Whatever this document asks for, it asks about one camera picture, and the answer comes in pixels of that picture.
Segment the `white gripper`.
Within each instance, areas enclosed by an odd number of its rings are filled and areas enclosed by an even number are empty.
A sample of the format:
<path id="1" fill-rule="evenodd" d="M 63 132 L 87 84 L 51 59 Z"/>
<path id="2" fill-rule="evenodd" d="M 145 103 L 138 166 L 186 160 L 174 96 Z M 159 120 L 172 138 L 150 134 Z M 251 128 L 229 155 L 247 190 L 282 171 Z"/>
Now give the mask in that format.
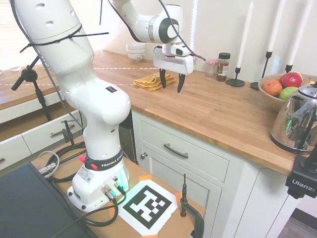
<path id="1" fill-rule="evenodd" d="M 154 49 L 153 64 L 154 67 L 160 68 L 159 76 L 163 88 L 166 87 L 166 70 L 179 73 L 179 82 L 177 86 L 178 93 L 180 93 L 182 90 L 186 75 L 191 74 L 194 71 L 194 59 L 192 56 L 168 57 L 162 52 L 162 49 L 160 48 Z"/>

